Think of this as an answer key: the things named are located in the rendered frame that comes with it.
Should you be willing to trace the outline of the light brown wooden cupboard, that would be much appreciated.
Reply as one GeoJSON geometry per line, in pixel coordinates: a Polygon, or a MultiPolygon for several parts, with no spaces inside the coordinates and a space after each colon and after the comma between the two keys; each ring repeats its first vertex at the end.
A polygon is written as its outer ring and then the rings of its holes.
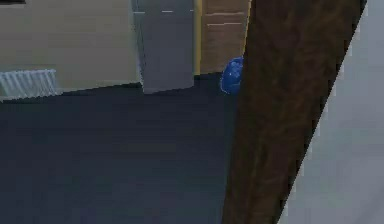
{"type": "Polygon", "coordinates": [[[243,54],[249,0],[203,0],[202,9],[200,70],[220,72],[243,54]]]}

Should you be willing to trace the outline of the white ribbed radiator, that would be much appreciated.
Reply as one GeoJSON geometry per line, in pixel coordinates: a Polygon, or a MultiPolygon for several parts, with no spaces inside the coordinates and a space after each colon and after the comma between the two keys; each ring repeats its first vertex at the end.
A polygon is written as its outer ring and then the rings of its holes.
{"type": "Polygon", "coordinates": [[[0,72],[0,86],[8,99],[60,95],[54,69],[0,72]]]}

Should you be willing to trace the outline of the blue round bag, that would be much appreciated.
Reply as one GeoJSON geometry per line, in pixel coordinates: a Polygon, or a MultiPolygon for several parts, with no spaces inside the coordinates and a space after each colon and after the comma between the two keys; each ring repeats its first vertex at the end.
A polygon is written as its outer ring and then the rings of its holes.
{"type": "Polygon", "coordinates": [[[220,79],[220,88],[226,94],[237,94],[240,90],[243,69],[243,57],[231,59],[220,79]]]}

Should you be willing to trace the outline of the dark brown wooden door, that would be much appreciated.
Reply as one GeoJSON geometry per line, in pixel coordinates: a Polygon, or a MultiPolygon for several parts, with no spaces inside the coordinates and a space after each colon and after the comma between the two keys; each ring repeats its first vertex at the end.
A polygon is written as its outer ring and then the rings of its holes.
{"type": "Polygon", "coordinates": [[[277,224],[367,0],[252,0],[221,224],[277,224]]]}

